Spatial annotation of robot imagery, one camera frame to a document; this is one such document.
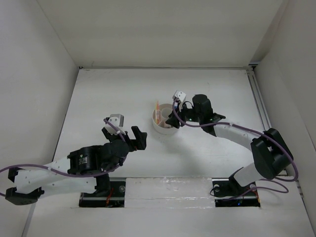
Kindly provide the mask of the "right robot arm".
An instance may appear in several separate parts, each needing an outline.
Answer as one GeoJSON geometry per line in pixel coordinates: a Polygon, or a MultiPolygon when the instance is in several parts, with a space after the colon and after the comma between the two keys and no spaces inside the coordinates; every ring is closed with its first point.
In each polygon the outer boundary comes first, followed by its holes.
{"type": "Polygon", "coordinates": [[[231,193],[238,195],[256,181],[273,181],[289,165],[296,166],[293,155],[276,129],[259,132],[229,121],[213,111],[204,94],[195,95],[190,108],[186,105],[184,92],[176,91],[172,99],[172,112],[166,120],[168,125],[201,128],[214,137],[227,139],[252,152],[253,162],[229,177],[231,193]]]}

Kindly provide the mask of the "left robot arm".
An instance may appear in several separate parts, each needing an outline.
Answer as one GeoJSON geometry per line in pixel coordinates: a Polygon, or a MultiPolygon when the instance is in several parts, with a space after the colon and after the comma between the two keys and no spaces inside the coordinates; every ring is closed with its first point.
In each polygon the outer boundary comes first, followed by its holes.
{"type": "Polygon", "coordinates": [[[103,145],[80,148],[45,165],[10,166],[8,179],[14,186],[5,191],[4,198],[14,205],[29,205],[57,194],[107,195],[111,191],[109,173],[123,166],[130,152],[146,149],[147,133],[137,126],[131,130],[134,139],[127,132],[111,134],[102,128],[108,139],[103,145]]]}

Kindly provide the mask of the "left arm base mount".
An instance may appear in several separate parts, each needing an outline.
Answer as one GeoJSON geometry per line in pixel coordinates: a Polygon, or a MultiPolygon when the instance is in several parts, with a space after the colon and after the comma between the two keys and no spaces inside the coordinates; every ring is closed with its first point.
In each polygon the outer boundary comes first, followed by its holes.
{"type": "Polygon", "coordinates": [[[126,191],[126,178],[104,175],[96,178],[96,191],[81,193],[79,207],[82,208],[123,208],[126,191]]]}

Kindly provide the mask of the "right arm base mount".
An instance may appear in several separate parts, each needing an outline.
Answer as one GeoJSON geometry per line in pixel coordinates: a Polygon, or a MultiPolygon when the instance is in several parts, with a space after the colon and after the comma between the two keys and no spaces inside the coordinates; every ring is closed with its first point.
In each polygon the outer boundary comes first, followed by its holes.
{"type": "Polygon", "coordinates": [[[213,178],[210,195],[214,197],[215,207],[260,207],[256,183],[244,187],[231,177],[213,178]]]}

